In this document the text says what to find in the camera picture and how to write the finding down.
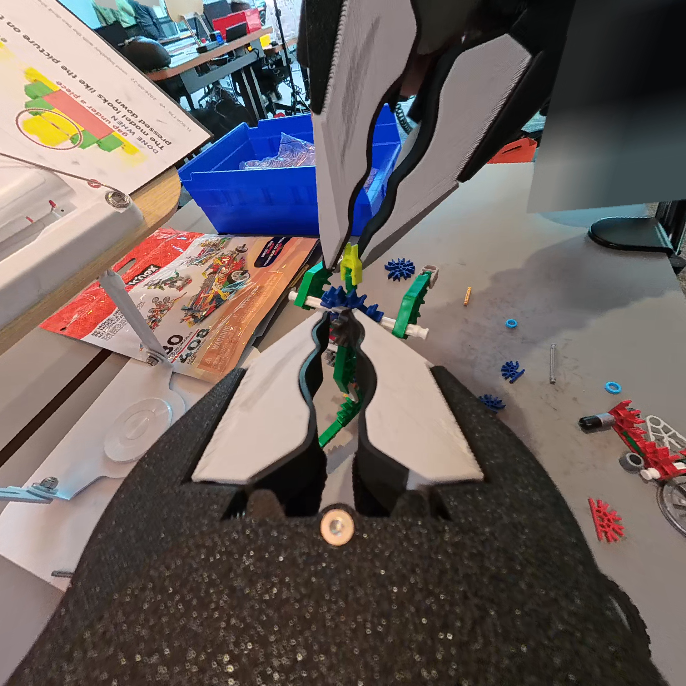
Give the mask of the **black monitor stand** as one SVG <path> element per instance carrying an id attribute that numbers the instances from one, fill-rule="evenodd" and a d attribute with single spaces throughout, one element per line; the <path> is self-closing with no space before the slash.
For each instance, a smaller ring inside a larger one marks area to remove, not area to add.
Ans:
<path id="1" fill-rule="evenodd" d="M 685 269 L 680 250 L 685 238 L 685 200 L 658 203 L 656 216 L 603 218 L 588 229 L 602 247 L 641 253 L 665 254 L 676 275 Z"/>

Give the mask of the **printed white board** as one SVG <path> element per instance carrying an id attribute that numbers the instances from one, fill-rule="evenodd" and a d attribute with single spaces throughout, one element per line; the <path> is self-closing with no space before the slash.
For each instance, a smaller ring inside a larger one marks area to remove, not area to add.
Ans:
<path id="1" fill-rule="evenodd" d="M 210 132 L 58 1 L 1 2 L 1 161 L 132 193 Z"/>

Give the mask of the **red connector rack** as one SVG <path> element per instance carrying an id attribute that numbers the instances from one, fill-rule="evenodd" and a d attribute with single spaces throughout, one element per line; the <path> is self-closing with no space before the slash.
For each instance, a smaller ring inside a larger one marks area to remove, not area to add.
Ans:
<path id="1" fill-rule="evenodd" d="M 671 454 L 666 447 L 657 447 L 654 442 L 647 439 L 645 418 L 642 418 L 638 409 L 630 407 L 630 400 L 618 403 L 610 410 L 617 423 L 613 430 L 627 446 L 628 451 L 634 451 L 641 455 L 645 462 L 645 468 L 657 468 L 662 480 L 660 483 L 675 477 L 685 475 L 685 451 Z"/>

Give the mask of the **black tripod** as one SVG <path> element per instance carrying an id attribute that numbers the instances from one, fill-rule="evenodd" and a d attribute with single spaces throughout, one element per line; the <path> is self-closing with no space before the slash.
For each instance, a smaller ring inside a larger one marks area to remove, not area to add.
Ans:
<path id="1" fill-rule="evenodd" d="M 277 33 L 279 35 L 279 47 L 281 52 L 281 57 L 283 64 L 287 73 L 287 81 L 289 82 L 289 87 L 291 90 L 291 103 L 289 106 L 285 107 L 285 112 L 290 112 L 292 115 L 305 114 L 310 111 L 311 104 L 311 86 L 309 73 L 306 67 L 299 66 L 300 79 L 303 82 L 303 88 L 300 89 L 296 84 L 294 79 L 294 73 L 292 70 L 293 60 L 290 57 L 290 48 L 297 47 L 297 40 L 291 40 L 289 43 L 285 37 L 285 32 L 283 29 L 283 23 L 281 19 L 281 9 L 279 7 L 278 1 L 271 1 L 273 7 L 273 13 L 276 17 L 277 22 Z"/>

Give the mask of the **multicoloured construction toy model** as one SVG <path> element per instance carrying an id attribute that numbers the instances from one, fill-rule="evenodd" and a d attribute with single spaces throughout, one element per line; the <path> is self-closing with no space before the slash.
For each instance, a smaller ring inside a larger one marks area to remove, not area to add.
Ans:
<path id="1" fill-rule="evenodd" d="M 345 331 L 348 316 L 358 312 L 378 323 L 393 336 L 400 339 L 425 339 L 428 330 L 418 326 L 424 297 L 438 277 L 438 270 L 425 266 L 403 296 L 395 319 L 385 316 L 377 304 L 366 304 L 366 295 L 357 293 L 357 287 L 346 290 L 345 284 L 333 287 L 329 279 L 332 273 L 318 263 L 304 273 L 298 290 L 292 290 L 288 299 L 301 309 L 317 309 L 329 313 L 329 344 L 324 351 L 324 361 L 333 368 L 333 379 L 344 395 L 335 420 L 319 436 L 321 448 L 327 446 L 359 413 L 362 396 L 356 381 L 357 354 L 355 342 Z"/>

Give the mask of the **yellow clip connector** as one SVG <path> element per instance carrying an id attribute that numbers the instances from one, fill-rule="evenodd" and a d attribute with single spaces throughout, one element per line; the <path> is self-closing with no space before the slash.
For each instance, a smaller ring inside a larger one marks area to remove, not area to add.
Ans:
<path id="1" fill-rule="evenodd" d="M 359 246 L 350 242 L 345 246 L 339 262 L 342 282 L 346 290 L 355 289 L 363 280 L 363 265 L 358 255 Z"/>

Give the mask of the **blue plastic bin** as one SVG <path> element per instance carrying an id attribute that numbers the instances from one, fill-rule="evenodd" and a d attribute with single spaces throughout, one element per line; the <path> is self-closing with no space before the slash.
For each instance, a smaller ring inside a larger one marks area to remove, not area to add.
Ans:
<path id="1" fill-rule="evenodd" d="M 179 171 L 181 183 L 220 234 L 317 237 L 315 167 L 259 167 L 286 137 L 313 143 L 310 115 L 241 123 Z"/>

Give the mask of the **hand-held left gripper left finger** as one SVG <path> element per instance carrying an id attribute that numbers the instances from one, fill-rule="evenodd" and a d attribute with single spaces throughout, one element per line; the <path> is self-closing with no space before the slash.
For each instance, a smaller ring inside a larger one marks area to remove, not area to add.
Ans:
<path id="1" fill-rule="evenodd" d="M 325 463 L 313 396 L 322 383 L 328 342 L 329 314 L 318 312 L 253 360 L 193 472 L 194 482 L 256 485 L 293 468 L 294 483 L 308 483 Z"/>

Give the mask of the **orange traffic cone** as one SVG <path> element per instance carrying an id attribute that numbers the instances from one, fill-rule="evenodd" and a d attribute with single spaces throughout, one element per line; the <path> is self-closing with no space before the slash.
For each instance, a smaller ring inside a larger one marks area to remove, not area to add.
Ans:
<path id="1" fill-rule="evenodd" d="M 488 164 L 530 163 L 535 159 L 538 143 L 528 136 L 511 141 L 504 145 Z"/>

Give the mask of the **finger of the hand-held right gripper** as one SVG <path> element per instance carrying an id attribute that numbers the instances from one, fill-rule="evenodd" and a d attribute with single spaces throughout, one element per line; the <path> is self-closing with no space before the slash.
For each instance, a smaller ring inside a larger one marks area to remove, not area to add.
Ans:
<path id="1" fill-rule="evenodd" d="M 371 170 L 373 127 L 416 42 L 412 1 L 311 2 L 311 112 L 319 236 L 332 270 Z"/>
<path id="2" fill-rule="evenodd" d="M 458 176 L 532 59 L 509 34 L 472 47 L 451 64 L 429 96 L 414 143 L 392 174 L 385 205 L 359 238 L 368 266 L 431 213 L 459 185 Z"/>

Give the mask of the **beige triangular connector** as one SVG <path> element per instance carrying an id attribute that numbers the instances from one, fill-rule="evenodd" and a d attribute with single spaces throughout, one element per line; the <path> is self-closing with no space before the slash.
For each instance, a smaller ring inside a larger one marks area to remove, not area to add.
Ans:
<path id="1" fill-rule="evenodd" d="M 685 450 L 685 437 L 658 416 L 648 415 L 645 417 L 647 439 L 654 442 L 657 447 L 666 447 L 671 454 Z"/>

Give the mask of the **grey spoked wheel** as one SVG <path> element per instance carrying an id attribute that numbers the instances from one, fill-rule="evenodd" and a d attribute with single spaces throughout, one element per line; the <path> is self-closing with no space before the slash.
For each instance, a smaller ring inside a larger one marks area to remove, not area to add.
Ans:
<path id="1" fill-rule="evenodd" d="M 685 475 L 661 483 L 656 492 L 656 501 L 667 522 L 685 537 Z"/>

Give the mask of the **wood-edged desk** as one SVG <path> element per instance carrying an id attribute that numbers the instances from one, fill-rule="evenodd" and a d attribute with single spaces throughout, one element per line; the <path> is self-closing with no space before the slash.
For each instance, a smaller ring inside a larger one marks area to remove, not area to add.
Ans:
<path id="1" fill-rule="evenodd" d="M 183 84 L 182 97 L 186 99 L 193 112 L 195 93 L 236 73 L 238 81 L 243 83 L 247 93 L 248 102 L 245 107 L 258 119 L 264 119 L 266 111 L 253 65 L 265 56 L 262 37 L 270 36 L 271 32 L 271 26 L 264 27 L 204 53 L 198 53 L 190 47 L 185 48 L 182 53 L 172 58 L 166 69 L 145 74 L 157 83 L 179 77 Z"/>

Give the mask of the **clear plastic bag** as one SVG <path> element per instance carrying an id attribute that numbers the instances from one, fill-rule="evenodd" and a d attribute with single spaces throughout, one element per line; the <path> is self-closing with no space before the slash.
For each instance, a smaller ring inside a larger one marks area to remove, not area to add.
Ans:
<path id="1" fill-rule="evenodd" d="M 309 167 L 315 165 L 315 145 L 285 132 L 255 134 L 250 138 L 255 151 L 275 151 L 274 156 L 243 160 L 239 171 L 256 169 L 279 169 Z"/>

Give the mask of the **small red snowflake connector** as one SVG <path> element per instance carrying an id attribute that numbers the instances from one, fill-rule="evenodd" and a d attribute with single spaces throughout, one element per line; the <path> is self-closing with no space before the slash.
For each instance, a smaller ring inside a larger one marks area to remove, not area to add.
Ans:
<path id="1" fill-rule="evenodd" d="M 609 503 L 589 497 L 588 507 L 593 521 L 593 527 L 599 542 L 617 543 L 624 537 L 622 517 Z"/>

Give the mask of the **black office chair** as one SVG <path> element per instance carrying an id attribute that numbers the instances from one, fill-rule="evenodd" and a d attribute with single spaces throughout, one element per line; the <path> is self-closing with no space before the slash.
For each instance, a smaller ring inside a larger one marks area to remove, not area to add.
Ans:
<path id="1" fill-rule="evenodd" d="M 122 54 L 142 72 L 150 73 L 167 69 L 172 57 L 158 41 L 145 36 L 135 36 L 127 40 Z"/>

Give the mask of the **K'nex instruction bag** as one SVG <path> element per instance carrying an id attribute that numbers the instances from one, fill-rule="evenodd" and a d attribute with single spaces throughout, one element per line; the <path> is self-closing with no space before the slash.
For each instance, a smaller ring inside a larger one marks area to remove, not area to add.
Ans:
<path id="1" fill-rule="evenodd" d="M 133 249 L 125 289 L 176 373 L 217 382 L 261 336 L 318 241 L 161 228 Z"/>

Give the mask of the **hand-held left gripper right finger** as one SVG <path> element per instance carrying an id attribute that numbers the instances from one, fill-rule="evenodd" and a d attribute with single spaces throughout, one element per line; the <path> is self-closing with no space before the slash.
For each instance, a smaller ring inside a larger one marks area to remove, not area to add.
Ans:
<path id="1" fill-rule="evenodd" d="M 407 468 L 416 484 L 481 482 L 482 469 L 432 373 L 432 365 L 363 313 L 359 351 L 374 390 L 363 410 L 372 448 Z"/>

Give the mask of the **red case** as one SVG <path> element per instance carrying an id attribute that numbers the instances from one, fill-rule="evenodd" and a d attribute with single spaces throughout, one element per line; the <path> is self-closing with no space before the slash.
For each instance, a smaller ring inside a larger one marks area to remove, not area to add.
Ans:
<path id="1" fill-rule="evenodd" d="M 241 24 L 245 24 L 245 29 L 248 34 L 262 30 L 259 11 L 255 8 L 215 17 L 211 19 L 211 21 L 214 30 L 219 31 L 222 35 L 225 35 L 228 29 Z"/>

